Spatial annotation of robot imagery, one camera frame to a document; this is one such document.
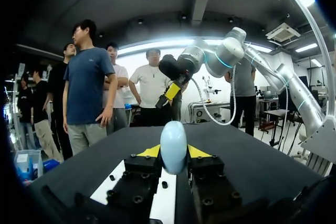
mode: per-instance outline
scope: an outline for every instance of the yellow triangle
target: yellow triangle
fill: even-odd
[[[188,149],[189,149],[189,153],[190,153],[190,157],[191,158],[195,158],[195,157],[211,157],[211,155],[200,151],[199,149],[188,145]],[[151,157],[157,157],[159,154],[159,150],[160,150],[160,145],[156,145],[152,148],[146,149],[143,153],[138,154],[137,156],[151,156]]]
[[[151,157],[157,157],[159,154],[159,150],[160,150],[160,145],[158,144],[157,146],[154,146],[150,149],[146,149],[143,153],[138,154],[137,156],[142,156],[142,157],[146,157],[146,156],[151,156]]]
[[[211,157],[211,155],[205,153],[205,152],[202,152],[200,151],[199,149],[191,146],[191,145],[188,145],[188,149],[189,149],[189,153],[190,153],[190,157],[191,158],[195,158],[195,157]]]

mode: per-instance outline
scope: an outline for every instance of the air conditioner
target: air conditioner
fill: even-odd
[[[282,23],[280,26],[278,26],[277,28],[273,29],[268,34],[266,34],[267,39],[273,39],[278,42],[283,42],[294,36],[300,37],[301,34],[299,34],[297,31],[295,31],[286,23]]]

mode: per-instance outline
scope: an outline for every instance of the man in white t-shirt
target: man in white t-shirt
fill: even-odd
[[[112,65],[115,70],[115,74],[118,78],[118,89],[115,95],[114,99],[114,105],[113,105],[113,116],[111,121],[106,125],[106,132],[107,135],[112,134],[113,132],[125,128],[128,126],[128,120],[126,116],[125,111],[125,104],[124,104],[124,93],[122,88],[128,86],[128,74],[125,67],[122,67],[118,64],[116,64],[116,59],[118,57],[118,44],[117,43],[109,43],[106,46],[106,50],[109,53],[109,56],[111,57]],[[110,83],[107,78],[105,78],[104,83],[104,93],[103,93],[103,106],[105,107],[108,93],[109,93],[109,86]]]
[[[136,69],[129,81],[129,87],[141,108],[143,126],[164,126],[172,120],[172,110],[167,102],[161,109],[155,107],[164,93],[170,79],[159,70],[160,50],[151,48],[146,52],[148,65]],[[140,83],[140,95],[135,84]]]

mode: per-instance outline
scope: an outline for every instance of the fluorescent light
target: fluorescent light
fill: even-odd
[[[311,6],[315,2],[315,0],[301,0],[301,2],[305,7],[308,7]]]
[[[150,48],[160,48],[160,47],[184,47],[190,45],[194,40],[193,39],[180,39],[180,40],[166,40],[166,41],[159,41],[153,43],[142,44],[134,47],[128,47],[124,49],[120,49],[118,51],[119,55],[128,54],[130,52],[146,50]]]
[[[313,62],[317,67],[322,67],[322,64],[317,59],[312,59],[311,62]]]
[[[317,47],[317,44],[316,44],[316,43],[313,43],[313,44],[307,45],[307,46],[305,46],[305,47],[301,47],[301,48],[299,48],[299,49],[296,49],[295,51],[296,51],[296,52],[303,52],[303,51],[306,51],[306,50],[308,50],[308,49],[312,49],[312,48],[315,48],[315,47]]]
[[[147,43],[147,44],[142,44],[142,45],[120,49],[118,51],[118,54],[119,55],[129,54],[129,53],[136,52],[136,51],[144,51],[150,48],[186,47],[190,45],[193,41],[194,41],[193,39],[180,39],[180,40],[166,40],[166,41],[152,42],[152,43]],[[204,39],[204,41],[207,42],[211,46],[218,46],[223,42],[222,39]],[[266,47],[261,47],[257,45],[247,44],[247,43],[245,44],[253,47],[254,49],[260,52],[269,53],[272,51],[272,49],[269,49]]]
[[[269,49],[269,48],[266,48],[266,47],[261,47],[261,46],[257,46],[257,45],[253,45],[253,44],[248,44],[248,43],[245,43],[246,45],[249,45],[250,47],[260,51],[260,52],[265,52],[265,53],[269,53],[272,51],[272,49]]]

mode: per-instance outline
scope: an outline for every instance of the white t-shirt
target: white t-shirt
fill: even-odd
[[[145,65],[135,70],[130,81],[135,84],[140,82],[140,107],[155,108],[170,79],[159,70],[159,67]]]
[[[128,79],[128,73],[125,67],[115,64],[113,65],[113,68],[115,70],[115,74],[117,75],[117,78],[126,77]],[[109,97],[109,91],[104,90],[104,93],[103,93],[103,107],[104,108],[106,106],[108,97]],[[114,109],[124,109],[125,108],[124,92],[122,88],[118,89],[116,92],[113,108]]]

